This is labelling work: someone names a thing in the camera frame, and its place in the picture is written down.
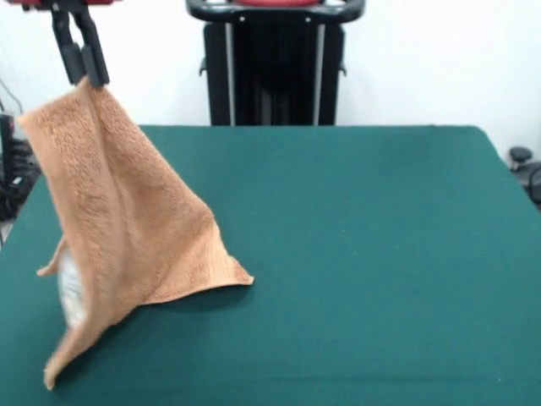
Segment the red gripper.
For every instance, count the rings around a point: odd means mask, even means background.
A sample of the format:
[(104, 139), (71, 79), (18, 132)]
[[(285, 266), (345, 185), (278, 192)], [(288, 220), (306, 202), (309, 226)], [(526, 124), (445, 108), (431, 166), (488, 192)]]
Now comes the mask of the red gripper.
[[(69, 83), (76, 85), (87, 74), (95, 88), (109, 83), (107, 66), (101, 43), (89, 8), (85, 5), (109, 5), (116, 0), (7, 0), (18, 5), (51, 5), (52, 29), (60, 51)], [(74, 41), (70, 31), (70, 17), (79, 28), (84, 45)]]

